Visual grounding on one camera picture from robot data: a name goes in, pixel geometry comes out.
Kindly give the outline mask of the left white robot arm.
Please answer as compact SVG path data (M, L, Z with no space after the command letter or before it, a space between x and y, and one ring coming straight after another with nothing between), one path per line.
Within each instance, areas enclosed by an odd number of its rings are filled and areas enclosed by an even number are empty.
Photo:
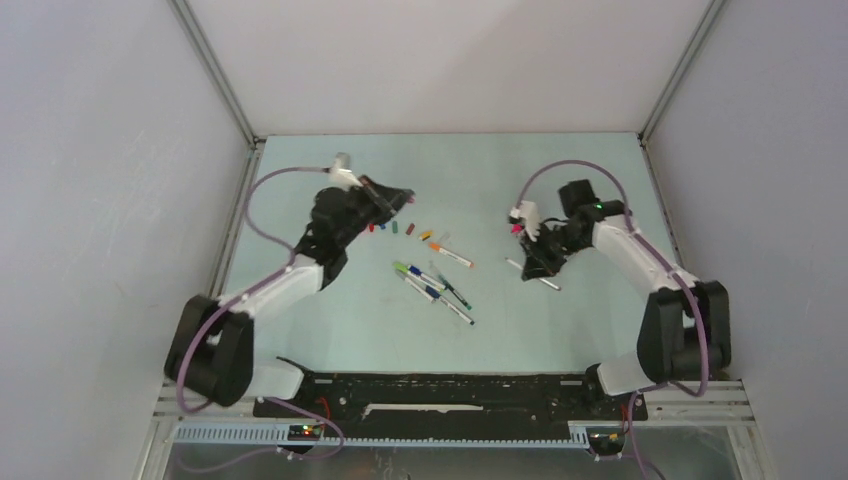
M413 200L413 190L382 185L365 175L344 187L320 190L290 264L233 296L195 295L186 302L163 367L179 388L177 396L192 391L221 407L245 396L274 397L292 416L311 412L315 388L303 381L301 368L257 351L259 330L328 287L347 263L347 247Z

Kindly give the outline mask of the magenta capped marker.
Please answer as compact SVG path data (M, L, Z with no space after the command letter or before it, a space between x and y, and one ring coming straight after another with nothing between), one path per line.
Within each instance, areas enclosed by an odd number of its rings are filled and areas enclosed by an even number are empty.
M511 259L511 258L509 258L509 257L505 257L505 261L506 261L509 265L511 265L512 267L514 267L515 269L517 269L517 270L519 270L519 271L522 271L522 272L523 272L523 266L522 266L521 264L519 264L517 261L515 261L515 260L513 260L513 259ZM557 285L557 284L553 283L552 281L548 280L547 278L534 278L534 279L532 279L532 280L534 280L534 281L536 281L536 282L539 282L539 283L541 283L541 284L544 284L545 286L547 286L547 287L549 287L549 288L553 289L554 291L558 291L558 292L561 292L561 291L562 291L562 287L560 287L559 285Z

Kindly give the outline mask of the grey capped marker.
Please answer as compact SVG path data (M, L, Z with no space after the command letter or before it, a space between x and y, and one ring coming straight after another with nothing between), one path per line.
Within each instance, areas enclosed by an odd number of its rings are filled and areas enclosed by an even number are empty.
M418 294L424 297L429 303L433 304L436 302L436 298L429 292L429 290L423 284L414 280L408 273L398 270L396 270L395 273L406 284L410 285Z

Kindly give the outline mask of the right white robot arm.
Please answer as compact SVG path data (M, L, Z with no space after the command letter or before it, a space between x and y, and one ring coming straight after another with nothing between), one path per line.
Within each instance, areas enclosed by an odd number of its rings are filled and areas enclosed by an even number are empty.
M634 352L594 365L581 392L585 411L606 418L622 394L695 379L728 367L732 359L729 294L718 281L702 281L672 263L637 228L621 200L602 201L587 180L558 191L565 218L549 227L535 203L509 213L524 252L525 281L556 276L584 250L603 254L645 300Z

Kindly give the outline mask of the green gel pen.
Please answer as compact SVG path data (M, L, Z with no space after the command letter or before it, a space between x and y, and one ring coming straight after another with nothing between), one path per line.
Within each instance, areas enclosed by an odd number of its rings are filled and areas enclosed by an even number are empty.
M466 310L470 311L472 309L471 304L459 292L455 285L447 279L447 277L438 269L438 267L433 262L430 263L430 268L436 275L436 277L439 279L439 281L445 286L445 289L449 291Z

